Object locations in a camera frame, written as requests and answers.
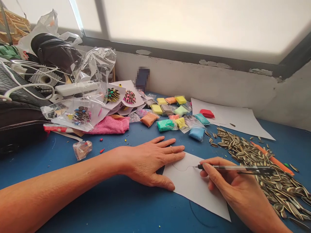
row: orange stick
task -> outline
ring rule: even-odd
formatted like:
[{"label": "orange stick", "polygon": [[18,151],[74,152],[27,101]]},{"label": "orange stick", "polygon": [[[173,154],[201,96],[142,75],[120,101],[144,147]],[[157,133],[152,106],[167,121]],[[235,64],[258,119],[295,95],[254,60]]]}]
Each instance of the orange stick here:
[{"label": "orange stick", "polygon": [[[267,151],[264,150],[260,145],[257,145],[253,142],[251,142],[255,147],[257,147],[262,153],[266,154]],[[291,170],[289,170],[283,163],[281,163],[280,161],[278,161],[276,158],[274,158],[273,156],[270,158],[271,162],[273,162],[274,164],[278,165],[283,171],[290,173],[291,175],[295,175]]]}]

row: pink towel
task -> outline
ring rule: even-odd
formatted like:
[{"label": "pink towel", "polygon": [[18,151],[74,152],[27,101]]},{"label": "pink towel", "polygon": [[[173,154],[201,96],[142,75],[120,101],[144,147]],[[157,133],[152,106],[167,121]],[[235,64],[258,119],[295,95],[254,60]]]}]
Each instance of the pink towel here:
[{"label": "pink towel", "polygon": [[123,134],[130,129],[130,118],[120,117],[113,119],[106,116],[101,122],[86,134]]}]

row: woven leather bag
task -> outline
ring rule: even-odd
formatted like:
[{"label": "woven leather bag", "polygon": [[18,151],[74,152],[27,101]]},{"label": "woven leather bag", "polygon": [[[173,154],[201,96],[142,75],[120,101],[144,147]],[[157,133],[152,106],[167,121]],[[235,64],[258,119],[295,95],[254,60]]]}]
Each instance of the woven leather bag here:
[{"label": "woven leather bag", "polygon": [[[28,84],[19,74],[12,71],[16,80]],[[0,94],[18,86],[0,65]],[[27,87],[38,97],[44,98],[35,88]],[[10,95],[13,101],[0,100],[0,155],[16,151],[25,145],[45,139],[47,133],[43,124],[49,123],[41,113],[41,106],[49,106],[48,100],[39,100],[24,89],[19,89]]]}]

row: blue tabletop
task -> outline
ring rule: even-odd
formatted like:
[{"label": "blue tabletop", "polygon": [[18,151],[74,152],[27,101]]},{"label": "blue tabletop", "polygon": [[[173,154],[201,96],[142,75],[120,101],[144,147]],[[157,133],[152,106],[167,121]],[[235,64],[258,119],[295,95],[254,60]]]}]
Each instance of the blue tabletop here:
[{"label": "blue tabletop", "polygon": [[[276,158],[297,167],[300,173],[295,174],[295,179],[311,190],[311,157],[310,149],[307,148],[311,133],[265,120],[258,121],[276,139],[263,139]],[[208,131],[217,133],[215,125],[207,128]],[[229,131],[240,137],[250,138],[247,134]],[[118,146],[137,146],[162,135],[166,139],[176,138],[175,145],[184,145],[186,152],[198,157],[226,158],[227,155],[227,159],[235,162],[226,149],[210,146],[206,135],[204,141],[199,142],[181,131],[160,133],[156,124],[147,128],[141,122],[131,123],[130,130],[122,135],[84,135],[82,138],[93,143],[93,151],[86,158],[89,159],[98,155],[103,148],[107,152]],[[45,141],[29,145],[1,159],[0,189],[77,163],[72,148],[75,142],[51,133]],[[302,205],[311,211],[310,206],[305,203]],[[232,222],[174,192],[146,187],[125,176],[115,176],[78,197],[38,232],[250,232],[230,207],[229,212]],[[293,232],[302,232],[288,219],[284,223]]]}]

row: hand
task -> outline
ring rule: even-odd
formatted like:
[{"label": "hand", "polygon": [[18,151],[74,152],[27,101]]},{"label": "hand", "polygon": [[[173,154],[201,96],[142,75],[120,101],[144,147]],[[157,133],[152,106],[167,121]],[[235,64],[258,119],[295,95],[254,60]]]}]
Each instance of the hand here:
[{"label": "hand", "polygon": [[238,174],[237,171],[219,173],[211,165],[236,165],[215,157],[200,162],[209,176],[209,190],[218,188],[239,218],[253,232],[291,232],[277,216],[253,175]]},{"label": "hand", "polygon": [[175,185],[163,175],[156,174],[162,166],[185,157],[185,146],[167,147],[176,139],[162,141],[164,136],[155,138],[136,147],[118,147],[117,154],[124,159],[122,174],[146,186],[157,186],[173,191]]}]

